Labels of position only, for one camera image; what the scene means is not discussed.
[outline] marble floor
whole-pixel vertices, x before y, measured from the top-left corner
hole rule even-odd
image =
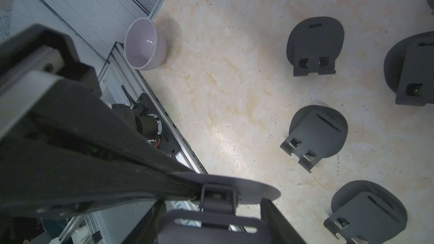
[[[293,77],[291,30],[316,16],[345,30],[336,75]],[[166,0],[155,19],[165,63],[142,72],[212,174],[268,183],[274,203],[307,243],[344,243],[323,226],[334,193],[363,179],[397,196],[407,228],[387,243],[429,243],[434,232],[434,110],[395,105],[383,61],[398,41],[431,31],[426,0]],[[347,119],[339,154],[309,174],[280,144],[300,108],[329,106]],[[259,216],[258,206],[237,214]]]

